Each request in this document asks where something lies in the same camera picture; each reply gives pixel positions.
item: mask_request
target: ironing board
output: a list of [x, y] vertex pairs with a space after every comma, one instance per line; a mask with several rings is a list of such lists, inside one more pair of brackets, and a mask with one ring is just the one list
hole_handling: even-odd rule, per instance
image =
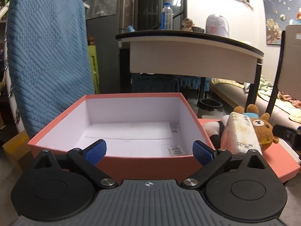
[[30, 138], [93, 94], [82, 0], [10, 0], [8, 64]]

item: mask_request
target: round black disc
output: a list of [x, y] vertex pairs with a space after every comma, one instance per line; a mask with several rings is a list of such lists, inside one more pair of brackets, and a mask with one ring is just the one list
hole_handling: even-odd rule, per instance
[[85, 177], [61, 169], [33, 169], [14, 186], [12, 203], [18, 214], [35, 221], [57, 221], [83, 210], [94, 188]]
[[287, 200], [284, 186], [276, 176], [274, 179], [256, 171], [236, 170], [211, 179], [205, 188], [209, 203], [220, 214], [237, 221], [256, 222], [280, 216]]

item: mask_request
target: plush doll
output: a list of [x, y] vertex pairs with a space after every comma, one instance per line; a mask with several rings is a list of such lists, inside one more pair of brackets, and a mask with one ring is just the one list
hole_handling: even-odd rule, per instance
[[189, 18], [186, 18], [182, 21], [183, 31], [192, 31], [192, 26], [194, 25], [195, 24]]
[[[272, 125], [268, 123], [270, 119], [269, 113], [264, 113], [259, 118], [258, 116], [259, 110], [256, 105], [249, 105], [246, 109], [246, 113], [244, 113], [243, 107], [237, 106], [234, 109], [234, 112], [246, 115], [251, 119], [251, 122], [253, 124], [262, 151], [270, 147], [273, 142], [274, 143], [279, 142], [279, 138], [273, 135]], [[207, 122], [203, 126], [216, 149], [220, 148], [222, 133], [224, 131], [228, 119], [229, 119], [229, 115], [226, 115], [218, 122]]]

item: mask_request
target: refrigerator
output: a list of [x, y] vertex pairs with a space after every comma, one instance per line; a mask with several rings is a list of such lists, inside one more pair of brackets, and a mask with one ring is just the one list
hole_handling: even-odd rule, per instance
[[87, 36], [94, 37], [100, 93], [120, 93], [119, 46], [116, 34], [133, 25], [133, 0], [84, 0]]

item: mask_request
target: water bottle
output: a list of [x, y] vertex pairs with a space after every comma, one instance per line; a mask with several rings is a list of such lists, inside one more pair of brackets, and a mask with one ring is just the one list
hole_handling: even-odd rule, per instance
[[170, 3], [165, 2], [161, 14], [161, 30], [172, 30], [172, 29], [173, 29], [173, 10], [170, 7]]

